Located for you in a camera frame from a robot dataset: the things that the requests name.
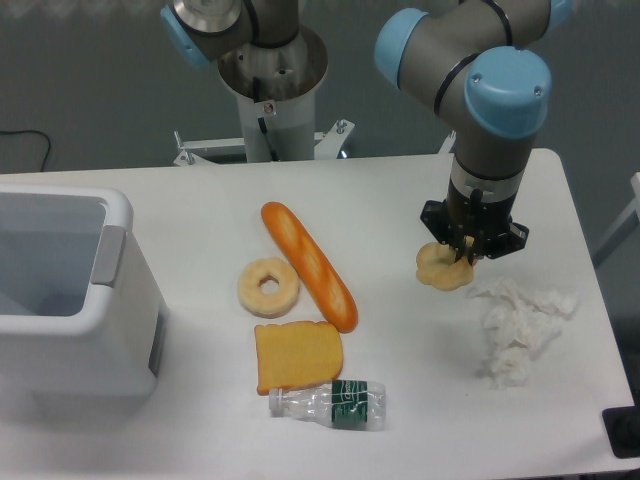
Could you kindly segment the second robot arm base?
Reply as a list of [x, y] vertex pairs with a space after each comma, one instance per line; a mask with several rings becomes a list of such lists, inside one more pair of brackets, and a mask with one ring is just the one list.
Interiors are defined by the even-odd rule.
[[296, 99], [327, 73], [327, 49], [300, 22], [297, 1], [168, 1], [160, 16], [187, 62], [215, 63], [229, 88], [254, 102]]

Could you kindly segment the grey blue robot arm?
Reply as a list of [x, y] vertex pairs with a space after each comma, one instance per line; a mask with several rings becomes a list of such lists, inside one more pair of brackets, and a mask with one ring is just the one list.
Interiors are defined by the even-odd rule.
[[547, 64], [526, 47], [571, 13], [569, 1], [462, 1], [441, 16], [400, 10], [378, 35], [380, 73], [456, 133], [447, 197], [427, 201], [421, 220], [458, 259], [526, 245], [511, 210], [552, 91]]

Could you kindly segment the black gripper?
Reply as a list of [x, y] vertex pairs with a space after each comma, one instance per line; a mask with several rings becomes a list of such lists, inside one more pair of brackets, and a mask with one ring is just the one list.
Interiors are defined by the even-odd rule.
[[522, 173], [501, 180], [476, 177], [464, 169], [451, 171], [446, 199], [429, 200], [421, 221], [437, 242], [455, 252], [454, 262], [495, 259], [523, 249], [529, 229], [513, 221]]

